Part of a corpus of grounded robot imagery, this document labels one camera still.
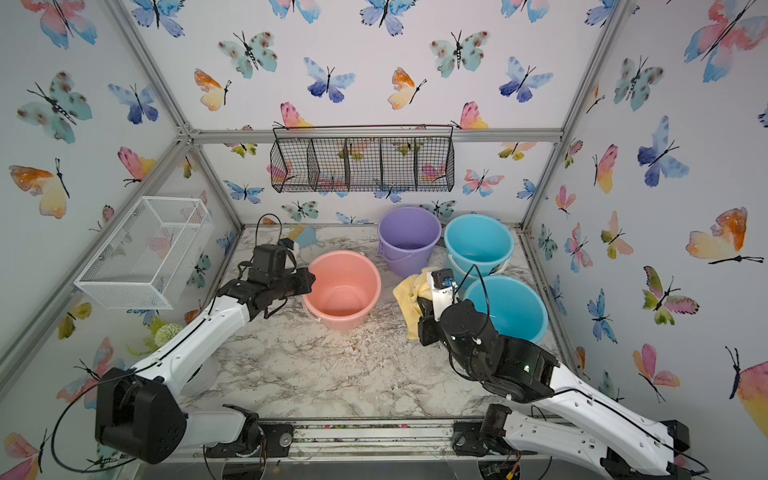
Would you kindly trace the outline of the pink plastic bucket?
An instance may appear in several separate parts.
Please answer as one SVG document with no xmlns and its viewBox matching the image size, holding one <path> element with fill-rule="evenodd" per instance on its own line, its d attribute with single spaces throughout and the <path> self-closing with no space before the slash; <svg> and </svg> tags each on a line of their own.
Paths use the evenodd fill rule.
<svg viewBox="0 0 768 480">
<path fill-rule="evenodd" d="M 362 325 L 378 302 L 382 281 L 374 263 L 361 253 L 337 250 L 309 265 L 315 282 L 302 297 L 305 313 L 335 331 Z"/>
</svg>

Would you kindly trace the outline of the cream yellow microfibre cloth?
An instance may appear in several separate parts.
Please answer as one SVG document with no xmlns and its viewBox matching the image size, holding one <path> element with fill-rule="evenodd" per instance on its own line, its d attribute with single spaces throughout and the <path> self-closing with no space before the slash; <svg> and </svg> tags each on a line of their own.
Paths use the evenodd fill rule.
<svg viewBox="0 0 768 480">
<path fill-rule="evenodd" d="M 422 311 L 418 305 L 418 300 L 432 300 L 432 287 L 429 285 L 429 279 L 434 271 L 436 271 L 435 267 L 426 267 L 419 274 L 406 277 L 393 289 L 393 295 L 405 319 L 409 340 L 419 338 L 418 322 Z"/>
</svg>

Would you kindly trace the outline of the teal bucket with sticker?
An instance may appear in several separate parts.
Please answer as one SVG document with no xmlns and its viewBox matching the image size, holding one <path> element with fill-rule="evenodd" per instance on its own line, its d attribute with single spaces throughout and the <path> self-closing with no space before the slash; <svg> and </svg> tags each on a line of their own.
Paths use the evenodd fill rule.
<svg viewBox="0 0 768 480">
<path fill-rule="evenodd" d="M 498 220 L 480 214 L 466 214 L 451 220 L 444 230 L 447 268 L 458 283 L 479 276 L 501 274 L 515 249 L 511 230 Z"/>
</svg>

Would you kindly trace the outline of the purple plastic bucket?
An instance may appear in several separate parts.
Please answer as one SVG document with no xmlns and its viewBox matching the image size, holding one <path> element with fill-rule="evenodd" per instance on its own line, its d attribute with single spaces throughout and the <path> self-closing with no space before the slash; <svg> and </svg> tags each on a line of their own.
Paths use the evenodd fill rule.
<svg viewBox="0 0 768 480">
<path fill-rule="evenodd" d="M 385 214 L 378 225 L 379 256 L 400 277 L 419 274 L 427 266 L 442 235 L 435 215 L 419 207 L 401 207 Z"/>
</svg>

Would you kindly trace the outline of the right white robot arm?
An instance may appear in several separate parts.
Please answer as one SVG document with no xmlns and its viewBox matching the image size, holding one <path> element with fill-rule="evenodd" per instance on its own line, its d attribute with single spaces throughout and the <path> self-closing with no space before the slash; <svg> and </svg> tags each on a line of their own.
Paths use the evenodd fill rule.
<svg viewBox="0 0 768 480">
<path fill-rule="evenodd" d="M 504 398 L 491 404 L 475 431 L 455 430 L 464 456 L 536 452 L 607 479 L 690 479 L 676 463 L 689 430 L 653 421 L 591 387 L 537 344 L 499 334 L 469 300 L 440 308 L 420 298 L 418 335 L 443 345 L 462 377 Z"/>
</svg>

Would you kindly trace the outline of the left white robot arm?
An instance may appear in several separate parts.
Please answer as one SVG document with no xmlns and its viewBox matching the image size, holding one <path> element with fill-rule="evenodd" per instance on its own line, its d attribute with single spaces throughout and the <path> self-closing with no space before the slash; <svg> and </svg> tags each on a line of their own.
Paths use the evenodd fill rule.
<svg viewBox="0 0 768 480">
<path fill-rule="evenodd" d="M 129 369 L 113 368 L 96 387 L 95 439 L 149 464 L 178 449 L 201 447 L 228 457 L 266 452 L 257 413 L 234 405 L 188 413 L 184 387 L 234 333 L 268 318 L 288 299 L 311 293 L 316 277 L 298 266 L 289 248 L 264 244 L 238 266 L 201 313 L 168 343 Z"/>
</svg>

